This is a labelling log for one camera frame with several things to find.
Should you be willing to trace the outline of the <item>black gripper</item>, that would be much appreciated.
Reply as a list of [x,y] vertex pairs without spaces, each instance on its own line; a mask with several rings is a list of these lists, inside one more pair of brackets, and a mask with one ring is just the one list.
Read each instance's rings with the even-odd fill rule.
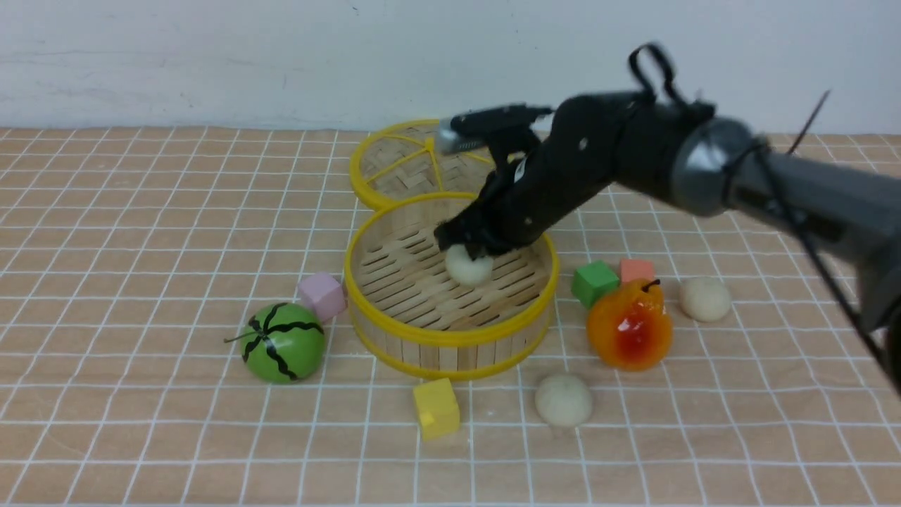
[[480,260],[534,243],[611,183],[612,145],[643,100],[639,93],[564,100],[538,147],[496,169],[474,204],[435,227],[439,250],[461,245],[470,260]]

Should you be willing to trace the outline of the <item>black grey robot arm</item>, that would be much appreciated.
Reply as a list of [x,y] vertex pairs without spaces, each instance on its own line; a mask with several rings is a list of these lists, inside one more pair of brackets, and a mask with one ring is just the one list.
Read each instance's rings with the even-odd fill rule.
[[694,216],[738,211],[799,241],[899,388],[897,177],[778,153],[709,103],[640,91],[461,113],[439,125],[439,147],[486,147],[496,164],[476,199],[435,229],[440,250],[522,249],[612,183]]

